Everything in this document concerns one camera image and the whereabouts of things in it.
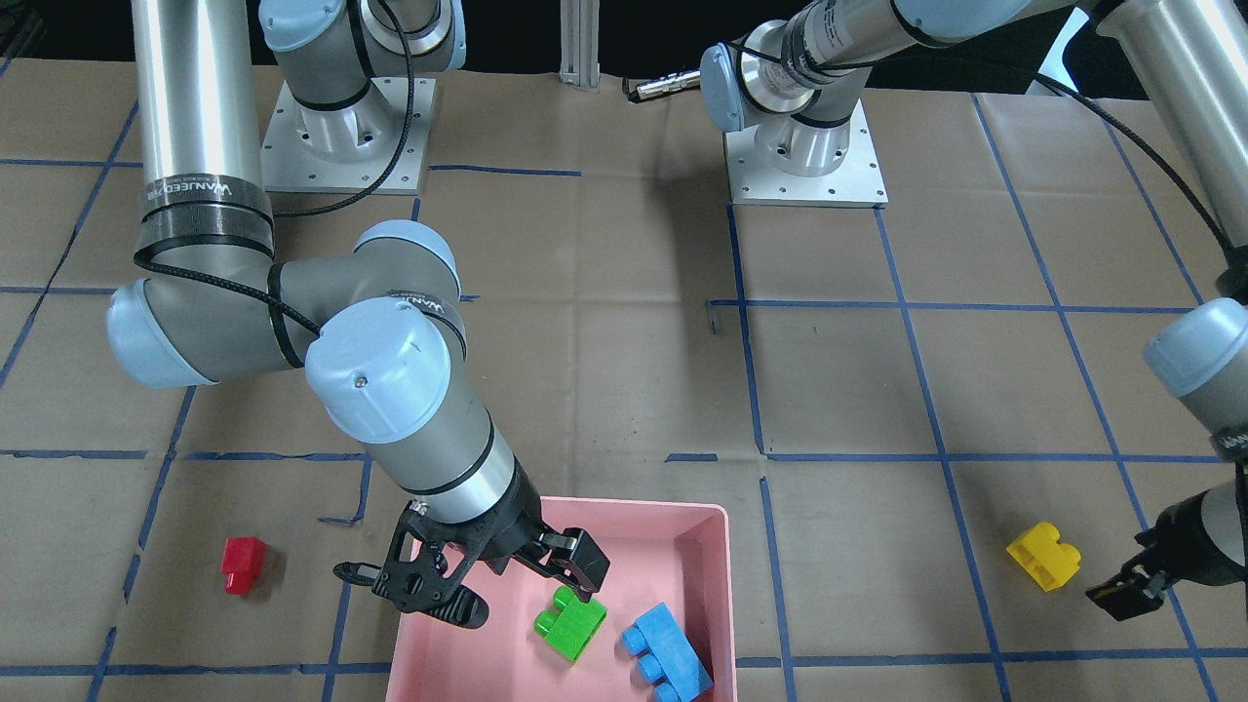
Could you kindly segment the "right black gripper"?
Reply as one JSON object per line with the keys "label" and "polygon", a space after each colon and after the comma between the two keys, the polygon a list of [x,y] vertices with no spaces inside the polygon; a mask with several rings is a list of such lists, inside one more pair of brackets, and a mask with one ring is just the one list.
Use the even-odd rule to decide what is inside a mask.
{"label": "right black gripper", "polygon": [[475,563],[499,576],[514,560],[562,582],[584,605],[599,595],[612,566],[588,530],[543,523],[539,493],[517,463],[500,502],[485,513],[449,525],[409,506],[396,523],[384,565],[339,563],[333,575],[369,588],[401,613],[475,630],[485,626],[489,607],[464,578]]}

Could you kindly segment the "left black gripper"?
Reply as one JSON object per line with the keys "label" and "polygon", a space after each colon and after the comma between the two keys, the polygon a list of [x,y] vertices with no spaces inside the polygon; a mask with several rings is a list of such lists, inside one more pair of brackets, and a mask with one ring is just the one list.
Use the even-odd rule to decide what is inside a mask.
{"label": "left black gripper", "polygon": [[1244,582],[1242,521],[1232,492],[1207,488],[1159,512],[1153,526],[1136,536],[1144,547],[1146,573],[1114,575],[1087,588],[1087,600],[1123,622],[1163,608],[1171,580],[1207,586]]}

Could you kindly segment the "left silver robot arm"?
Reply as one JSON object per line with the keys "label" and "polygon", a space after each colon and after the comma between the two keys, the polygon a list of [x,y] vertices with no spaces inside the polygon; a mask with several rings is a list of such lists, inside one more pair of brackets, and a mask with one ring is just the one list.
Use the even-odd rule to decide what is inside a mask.
{"label": "left silver robot arm", "polygon": [[[723,132],[776,127],[780,172],[819,177],[839,157],[821,132],[845,132],[870,67],[929,57],[1025,17],[1025,1],[812,1],[792,17],[715,44],[700,60],[701,92]],[[1194,177],[1091,97],[1082,102],[1149,157],[1189,200],[1226,259],[1218,294],[1147,342],[1143,358],[1204,427],[1231,483],[1159,512],[1136,537],[1138,555],[1086,591],[1111,618],[1159,610],[1181,582],[1246,583],[1246,19],[1233,1],[1083,1],[1097,34],[1119,44]]]}

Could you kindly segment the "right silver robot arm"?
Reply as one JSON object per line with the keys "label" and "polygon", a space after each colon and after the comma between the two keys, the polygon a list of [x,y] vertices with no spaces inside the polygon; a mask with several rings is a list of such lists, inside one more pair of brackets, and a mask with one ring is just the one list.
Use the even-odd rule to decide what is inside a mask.
{"label": "right silver robot arm", "polygon": [[609,560],[587,530],[544,523],[540,496],[464,372],[462,280],[413,219],[352,254],[280,262],[255,120],[245,1],[134,1],[144,142],[142,279],[114,292],[114,356],[150,387],[301,368],[326,413],[409,495],[383,565],[334,577],[404,613],[480,628],[473,565],[509,563],[583,603]]}

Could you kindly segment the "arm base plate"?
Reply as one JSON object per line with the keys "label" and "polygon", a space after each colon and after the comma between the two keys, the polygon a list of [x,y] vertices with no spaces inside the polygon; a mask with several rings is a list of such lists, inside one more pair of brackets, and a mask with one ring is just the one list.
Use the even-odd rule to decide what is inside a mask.
{"label": "arm base plate", "polygon": [[417,195],[426,167],[438,82],[417,77],[377,77],[356,105],[317,111],[278,94],[261,144],[265,189],[282,194],[351,195],[379,179],[397,152],[403,126],[409,137],[379,195]]}
{"label": "arm base plate", "polygon": [[723,135],[735,205],[884,209],[889,187],[869,116],[855,102],[846,122],[822,129],[768,117]]}

